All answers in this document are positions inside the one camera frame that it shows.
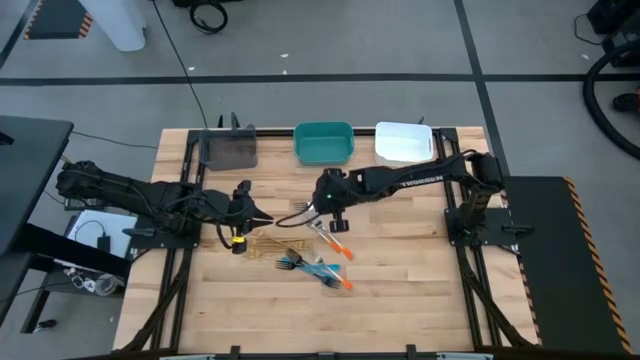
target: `black desk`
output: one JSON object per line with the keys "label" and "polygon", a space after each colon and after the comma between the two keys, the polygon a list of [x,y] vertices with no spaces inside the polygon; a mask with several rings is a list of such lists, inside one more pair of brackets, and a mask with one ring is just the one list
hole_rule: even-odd
{"label": "black desk", "polygon": [[128,260],[27,223],[72,128],[68,121],[0,116],[0,132],[13,139],[0,145],[0,324],[27,270],[51,272],[54,258],[128,275]]}

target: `black cable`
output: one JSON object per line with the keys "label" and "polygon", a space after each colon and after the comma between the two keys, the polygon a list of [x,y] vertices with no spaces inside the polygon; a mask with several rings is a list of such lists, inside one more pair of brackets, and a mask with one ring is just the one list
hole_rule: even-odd
{"label": "black cable", "polygon": [[76,230],[76,233],[73,235],[73,240],[78,241],[78,233],[80,232],[80,229],[82,229],[85,225],[87,224],[91,224],[91,223],[96,223],[98,225],[100,225],[100,227],[102,228],[102,236],[107,235],[107,231],[104,229],[104,225],[102,225],[102,223],[98,220],[89,220],[89,221],[85,221],[83,222],[78,229]]}
{"label": "black cable", "polygon": [[584,80],[582,85],[582,96],[584,98],[584,103],[587,106],[587,110],[589,110],[589,114],[593,118],[593,121],[598,125],[600,130],[620,149],[622,149],[627,154],[635,157],[640,160],[640,147],[627,140],[607,119],[607,116],[604,114],[600,105],[598,105],[598,99],[596,99],[595,94],[595,81],[596,77],[602,71],[602,69],[607,66],[613,59],[616,57],[631,51],[640,49],[640,40],[635,40],[632,42],[628,42],[622,46],[618,46],[613,51],[606,53],[603,57],[601,57],[595,64],[589,69],[587,73],[587,77]]}
{"label": "black cable", "polygon": [[579,18],[581,18],[581,17],[583,17],[583,16],[587,16],[587,13],[580,14],[580,15],[576,16],[576,17],[573,19],[573,35],[576,37],[576,39],[581,40],[581,41],[584,41],[584,42],[586,42],[587,44],[596,45],[596,46],[599,46],[599,45],[604,44],[604,42],[605,42],[605,41],[607,41],[607,40],[609,39],[609,35],[607,35],[607,36],[606,36],[604,39],[602,39],[602,41],[600,41],[599,43],[597,43],[597,42],[595,42],[595,41],[591,41],[591,40],[589,40],[589,39],[585,39],[585,38],[581,37],[580,35],[578,35],[578,19],[579,19]]}
{"label": "black cable", "polygon": [[178,53],[178,49],[176,49],[176,45],[173,43],[171,39],[171,35],[169,35],[169,30],[167,30],[167,26],[164,24],[164,20],[162,20],[162,15],[160,15],[160,10],[158,10],[158,5],[156,5],[156,1],[152,0],[153,7],[156,9],[156,14],[158,14],[158,19],[160,20],[160,24],[162,24],[162,28],[164,32],[167,34],[167,38],[169,38],[169,43],[173,48],[173,51],[176,53],[176,57],[180,62],[180,66],[182,67],[182,72],[184,72],[184,76],[187,79],[187,84],[189,84],[189,88],[191,89],[191,93],[193,94],[193,98],[196,99],[196,103],[198,103],[198,108],[200,109],[200,115],[202,115],[202,122],[204,122],[204,127],[209,128],[209,124],[207,123],[207,117],[204,115],[204,110],[202,109],[202,104],[200,104],[200,99],[198,99],[198,95],[196,91],[193,89],[193,84],[191,83],[191,78],[189,77],[189,73],[187,73],[187,68],[184,66],[184,62],[180,57],[180,53]]}
{"label": "black cable", "polygon": [[[211,6],[214,9],[218,10],[222,14],[222,24],[217,27],[209,26],[204,20],[200,19],[198,15],[196,15],[196,10],[202,6]],[[212,35],[219,33],[222,29],[227,27],[227,22],[229,22],[229,16],[227,15],[227,11],[218,3],[213,0],[200,0],[195,4],[191,5],[189,8],[189,18],[191,19],[191,23],[193,26],[198,29],[203,34]]]}
{"label": "black cable", "polygon": [[224,236],[222,235],[222,229],[220,228],[220,224],[216,224],[216,233],[218,233],[218,239],[220,239],[222,246],[224,246],[225,249],[231,249],[231,245],[229,245],[229,243],[227,243],[224,240]]}
{"label": "black cable", "polygon": [[63,201],[60,201],[58,199],[56,199],[53,195],[51,195],[47,190],[42,190],[42,192],[44,192],[45,194],[47,194],[47,196],[49,196],[51,198],[51,200],[57,202],[60,205],[64,205]]}
{"label": "black cable", "polygon": [[120,142],[120,141],[116,141],[116,140],[111,140],[111,139],[103,138],[103,137],[100,137],[100,136],[95,136],[95,135],[89,135],[89,134],[81,133],[81,132],[79,132],[79,131],[72,131],[71,133],[73,133],[73,134],[75,134],[75,135],[79,135],[79,136],[88,137],[88,138],[91,138],[91,139],[98,139],[98,140],[102,140],[102,141],[106,141],[106,142],[110,142],[110,143],[118,144],[118,145],[124,145],[124,146],[128,146],[128,147],[158,150],[158,148],[157,148],[156,146],[150,146],[150,145],[137,145],[137,144],[127,144],[127,143],[123,143],[123,142]]}
{"label": "black cable", "polygon": [[[187,195],[178,199],[173,200],[172,202],[168,203],[165,207],[164,210],[167,210],[168,208],[179,204],[181,202],[185,202],[187,200],[191,200],[191,199],[198,199],[200,198],[202,195],[204,194],[195,194],[195,195]],[[249,207],[243,207],[241,210],[238,210],[236,212],[233,213],[227,213],[227,212],[223,212],[222,210],[218,209],[215,205],[213,205],[211,203],[211,201],[209,201],[209,199],[206,198],[206,196],[203,198],[205,204],[207,204],[210,208],[212,208],[213,210],[215,210],[218,214],[224,216],[224,217],[230,217],[230,216],[238,216],[241,215],[242,213],[244,213],[245,211],[249,210]]]}
{"label": "black cable", "polygon": [[66,282],[63,282],[63,283],[47,284],[47,285],[43,285],[43,286],[38,286],[37,288],[33,288],[33,289],[29,289],[29,290],[21,291],[21,292],[19,292],[19,293],[15,294],[15,295],[7,296],[6,298],[4,298],[4,299],[0,300],[0,304],[2,304],[3,302],[5,302],[5,301],[7,301],[7,300],[10,300],[10,299],[16,298],[16,297],[18,297],[18,296],[20,296],[20,295],[22,295],[22,294],[26,294],[26,293],[29,293],[29,292],[32,292],[32,291],[36,291],[36,290],[40,290],[40,289],[44,289],[44,288],[48,288],[49,286],[67,285],[67,284],[73,284],[73,281],[66,281]]}
{"label": "black cable", "polygon": [[[156,225],[156,226],[157,226],[158,228],[160,228],[160,229],[164,229],[164,230],[167,230],[167,231],[169,231],[169,232],[174,232],[174,230],[173,230],[173,229],[168,229],[167,227],[162,226],[162,225],[160,224],[160,222],[159,222],[159,221],[158,221],[158,219],[157,219],[157,217],[158,217],[158,211],[156,211],[155,209],[153,209],[153,207],[151,206],[151,203],[149,202],[149,199],[147,199],[147,197],[142,193],[142,191],[140,191],[140,189],[138,189],[138,188],[137,188],[137,187],[135,187],[134,185],[127,184],[127,183],[122,183],[122,182],[120,182],[120,181],[116,181],[116,180],[112,180],[112,179],[106,179],[106,178],[103,178],[103,177],[98,176],[98,175],[87,174],[87,173],[84,173],[84,172],[82,172],[82,171],[78,171],[78,170],[66,170],[66,171],[68,171],[68,172],[70,172],[70,173],[72,173],[72,174],[79,174],[79,175],[82,175],[82,176],[88,176],[88,177],[90,177],[90,178],[98,179],[98,180],[100,180],[100,181],[104,181],[104,182],[109,182],[109,183],[112,183],[112,184],[120,185],[120,186],[123,186],[123,187],[125,187],[125,188],[127,188],[127,189],[131,189],[131,190],[133,190],[133,192],[134,192],[134,193],[136,193],[136,195],[138,195],[138,197],[140,197],[140,199],[142,200],[142,202],[145,204],[145,207],[149,210],[149,213],[151,214],[151,218],[153,219],[153,224],[154,224],[154,225]],[[195,196],[196,196],[196,195],[189,195],[189,196],[185,196],[185,197],[182,197],[182,198],[179,198],[179,199],[174,200],[174,201],[173,201],[173,203],[177,204],[177,203],[179,203],[180,201],[186,201],[186,200],[189,200],[189,199],[191,199],[192,197],[195,197]],[[210,201],[208,201],[207,199],[205,199],[205,203],[206,203],[207,205],[209,205],[209,207],[211,207],[212,209],[214,209],[215,211],[217,211],[218,213],[220,213],[222,216],[225,216],[225,217],[229,217],[229,216],[237,216],[237,215],[242,214],[242,213],[243,213],[243,212],[245,212],[246,210],[248,210],[248,207],[244,207],[244,208],[242,208],[242,210],[236,211],[236,212],[234,212],[234,213],[224,213],[224,212],[222,212],[220,209],[218,209],[217,207],[215,207],[215,206],[214,206]],[[183,221],[182,221],[182,224],[183,224],[183,225],[184,225],[184,221],[186,220],[186,218],[187,218],[187,214],[186,214],[186,210],[185,210],[185,213],[183,214],[183,219],[182,219],[182,220],[183,220]]]}
{"label": "black cable", "polygon": [[306,207],[306,208],[304,208],[304,209],[302,209],[302,210],[298,211],[298,212],[297,212],[297,213],[295,213],[295,214],[291,214],[291,215],[287,215],[287,216],[283,217],[282,219],[280,219],[280,220],[276,221],[275,225],[276,225],[277,227],[282,227],[282,228],[294,228],[294,227],[298,227],[298,226],[302,226],[302,225],[307,225],[307,224],[309,224],[309,223],[310,223],[310,222],[312,222],[313,220],[315,220],[315,219],[319,218],[319,217],[320,217],[320,214],[316,214],[314,217],[309,218],[309,219],[307,219],[307,220],[305,220],[305,221],[303,221],[303,222],[300,222],[300,223],[283,225],[283,224],[282,224],[282,222],[287,221],[287,220],[291,220],[291,219],[293,219],[293,218],[294,218],[294,217],[296,217],[296,216],[300,216],[300,215],[304,214],[305,212],[309,211],[309,209],[311,208],[311,206],[312,206],[312,204],[311,204],[311,203],[307,204],[307,207]]}

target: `gray floor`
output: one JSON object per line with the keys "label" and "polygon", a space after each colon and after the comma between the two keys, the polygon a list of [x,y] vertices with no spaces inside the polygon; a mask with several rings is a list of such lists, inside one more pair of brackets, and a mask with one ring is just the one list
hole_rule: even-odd
{"label": "gray floor", "polygon": [[[20,39],[0,78],[103,78],[180,76],[182,70],[151,3],[136,0],[149,28],[135,53],[115,50],[99,26],[83,40]],[[465,0],[467,16],[487,74],[579,74],[603,52],[573,37],[573,18],[593,0]],[[27,7],[0,4],[0,48]],[[185,10],[158,0],[163,18],[192,75],[352,73],[469,74],[451,0],[245,0],[226,5],[229,27],[218,36],[192,28]],[[581,33],[593,36],[586,23]],[[607,69],[619,72],[618,69]],[[589,118],[579,83],[489,83],[491,103],[514,175],[568,175],[581,194],[605,269],[634,349],[640,350],[640,245],[634,191],[640,163],[609,143]],[[602,103],[634,83],[598,84]],[[291,126],[302,121],[378,121],[430,125],[485,125],[471,82],[322,82],[197,84],[209,123],[235,111],[243,124]],[[78,131],[127,142],[157,144],[162,128],[200,127],[186,85],[0,87],[0,112],[71,120]],[[612,121],[640,143],[635,116]],[[148,179],[155,152],[130,150],[72,136],[66,154],[91,159],[105,170]],[[52,182],[48,189],[54,193]],[[32,221],[62,232],[70,213],[42,197]],[[29,274],[24,289],[41,275]],[[14,302],[0,328],[2,359],[60,359],[107,352],[120,302],[54,294],[45,317],[53,331],[20,335],[32,294]]]}

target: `orange handle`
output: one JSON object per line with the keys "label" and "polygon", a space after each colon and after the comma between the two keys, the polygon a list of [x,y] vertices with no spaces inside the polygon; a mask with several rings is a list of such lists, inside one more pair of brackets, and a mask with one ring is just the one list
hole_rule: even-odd
{"label": "orange handle", "polygon": [[331,248],[335,250],[335,252],[337,253],[342,252],[342,249],[340,248],[340,246],[338,246],[338,244],[334,243],[333,241],[327,241],[327,244],[329,244],[329,246],[331,246]]}
{"label": "orange handle", "polygon": [[347,290],[351,290],[351,289],[353,289],[353,284],[351,283],[351,281],[349,281],[349,280],[347,280],[347,279],[345,279],[345,278],[342,278],[342,285],[344,285],[344,287],[345,287]]}
{"label": "orange handle", "polygon": [[344,256],[347,257],[347,259],[349,260],[353,260],[353,254],[351,253],[351,250],[347,249],[346,247],[342,247],[342,253],[344,254]]}

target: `black floor stripe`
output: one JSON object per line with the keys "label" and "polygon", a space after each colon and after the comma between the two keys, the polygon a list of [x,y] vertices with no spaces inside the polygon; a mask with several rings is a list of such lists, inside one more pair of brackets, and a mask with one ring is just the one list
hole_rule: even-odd
{"label": "black floor stripe", "polygon": [[[194,84],[259,84],[316,82],[582,82],[581,74],[301,74],[192,76]],[[600,74],[598,81],[640,81],[640,74]],[[171,85],[186,84],[183,76],[94,78],[0,78],[0,86]]]}
{"label": "black floor stripe", "polygon": [[500,167],[505,175],[509,175],[509,166],[507,165],[507,157],[502,147],[502,140],[500,139],[500,131],[498,130],[498,124],[493,113],[493,107],[491,106],[491,99],[489,97],[489,91],[487,90],[487,84],[484,82],[482,76],[482,67],[480,66],[480,58],[478,57],[478,51],[476,45],[473,42],[473,35],[471,34],[471,27],[469,26],[469,19],[464,9],[464,3],[462,0],[454,0],[456,7],[456,13],[458,14],[458,21],[460,22],[460,28],[462,29],[462,38],[464,45],[467,47],[467,55],[469,56],[469,63],[471,64],[471,71],[476,75],[475,83],[478,90],[478,98],[480,99],[480,106],[482,107],[482,113],[484,114],[484,120],[487,125],[487,132],[489,133],[489,140],[491,142],[491,148],[493,154],[500,161]]}
{"label": "black floor stripe", "polygon": [[[586,77],[586,74],[484,74],[481,76],[485,82],[583,82]],[[596,79],[598,81],[638,81],[640,74],[600,74]]]}
{"label": "black floor stripe", "polygon": [[20,34],[22,34],[22,29],[24,29],[24,27],[29,22],[29,19],[31,18],[31,13],[33,13],[33,9],[36,8],[39,2],[40,0],[29,1],[29,5],[27,5],[27,8],[22,13],[22,17],[20,18],[20,21],[18,21],[18,24],[13,29],[13,32],[11,33],[9,40],[7,40],[7,43],[4,45],[4,48],[2,49],[2,53],[0,53],[0,69],[2,69],[2,66],[9,58],[9,54],[11,54],[11,50],[13,50],[13,47],[16,45],[16,42],[18,42],[18,39],[20,38]]}

